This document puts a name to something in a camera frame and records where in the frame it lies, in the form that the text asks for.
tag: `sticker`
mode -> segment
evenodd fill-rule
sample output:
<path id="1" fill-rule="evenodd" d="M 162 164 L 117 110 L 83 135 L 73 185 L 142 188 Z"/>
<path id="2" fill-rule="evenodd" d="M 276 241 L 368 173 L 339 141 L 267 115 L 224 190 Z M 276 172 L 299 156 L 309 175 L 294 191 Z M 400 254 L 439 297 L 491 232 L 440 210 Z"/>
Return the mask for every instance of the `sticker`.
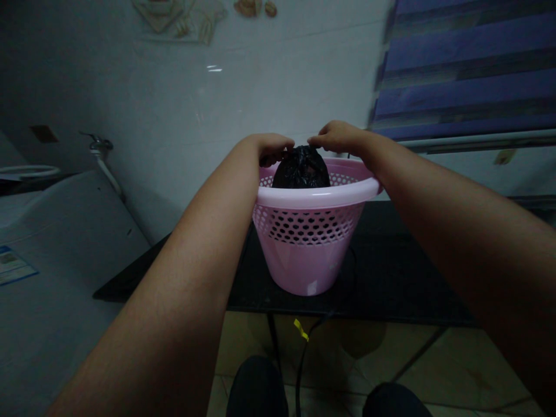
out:
<path id="1" fill-rule="evenodd" d="M 0 246 L 0 286 L 29 278 L 38 273 L 8 246 Z"/>

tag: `person's left arm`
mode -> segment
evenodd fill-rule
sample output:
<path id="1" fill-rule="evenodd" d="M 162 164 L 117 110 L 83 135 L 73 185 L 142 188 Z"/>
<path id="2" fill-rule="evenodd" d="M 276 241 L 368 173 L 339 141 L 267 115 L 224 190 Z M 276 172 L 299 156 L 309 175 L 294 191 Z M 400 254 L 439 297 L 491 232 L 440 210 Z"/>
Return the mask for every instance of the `person's left arm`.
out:
<path id="1" fill-rule="evenodd" d="M 234 147 L 49 415 L 206 414 L 259 161 L 270 166 L 293 146 L 260 134 Z"/>

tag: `white appliance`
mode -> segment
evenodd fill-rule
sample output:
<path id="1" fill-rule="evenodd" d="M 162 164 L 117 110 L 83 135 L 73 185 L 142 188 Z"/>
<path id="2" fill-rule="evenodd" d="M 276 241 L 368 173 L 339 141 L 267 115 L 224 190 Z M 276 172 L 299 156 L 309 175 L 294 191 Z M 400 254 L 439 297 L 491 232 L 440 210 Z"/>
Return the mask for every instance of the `white appliance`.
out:
<path id="1" fill-rule="evenodd" d="M 43 415 L 120 304 L 92 295 L 149 249 L 94 171 L 0 197 L 0 415 Z"/>

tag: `person's right arm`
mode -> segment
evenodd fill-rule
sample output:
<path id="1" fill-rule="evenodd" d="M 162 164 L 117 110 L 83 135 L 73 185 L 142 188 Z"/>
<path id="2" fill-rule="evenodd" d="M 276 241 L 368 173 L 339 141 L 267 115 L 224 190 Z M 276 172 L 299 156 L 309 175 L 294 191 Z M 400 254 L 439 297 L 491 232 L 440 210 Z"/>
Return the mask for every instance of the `person's right arm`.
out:
<path id="1" fill-rule="evenodd" d="M 554 228 L 494 191 L 345 122 L 330 122 L 309 144 L 363 160 L 537 402 L 556 414 Z"/>

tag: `wall switch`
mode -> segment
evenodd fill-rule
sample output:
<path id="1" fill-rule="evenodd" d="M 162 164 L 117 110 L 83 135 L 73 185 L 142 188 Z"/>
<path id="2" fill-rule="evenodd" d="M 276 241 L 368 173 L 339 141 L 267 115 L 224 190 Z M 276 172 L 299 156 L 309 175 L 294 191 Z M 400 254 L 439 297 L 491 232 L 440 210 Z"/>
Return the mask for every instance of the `wall switch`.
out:
<path id="1" fill-rule="evenodd" d="M 35 137 L 40 143 L 56 143 L 60 142 L 52 129 L 47 125 L 29 126 Z"/>
<path id="2" fill-rule="evenodd" d="M 517 149 L 503 149 L 501 150 L 496 159 L 494 160 L 494 165 L 506 165 L 509 164 L 514 157 Z"/>

